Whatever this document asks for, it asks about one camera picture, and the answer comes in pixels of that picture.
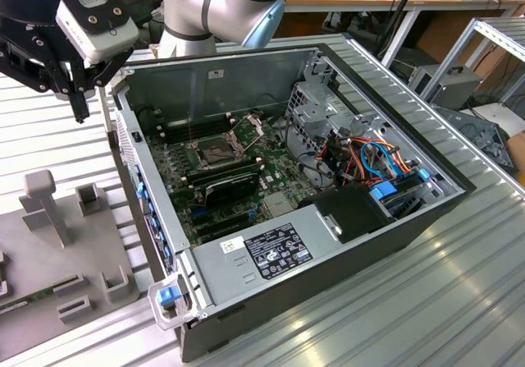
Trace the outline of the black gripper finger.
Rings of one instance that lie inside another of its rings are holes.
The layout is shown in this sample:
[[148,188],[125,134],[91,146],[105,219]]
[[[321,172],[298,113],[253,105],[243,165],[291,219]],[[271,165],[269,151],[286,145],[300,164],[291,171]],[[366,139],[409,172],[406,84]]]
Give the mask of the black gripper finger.
[[87,66],[86,61],[77,59],[77,91],[80,93],[77,121],[83,123],[89,117],[85,95],[95,86],[106,85],[123,65],[123,57],[111,57],[109,60]]
[[13,45],[2,40],[1,73],[40,93],[51,90],[70,103],[75,119],[80,120],[80,93],[53,55],[44,57],[41,65],[17,53]]

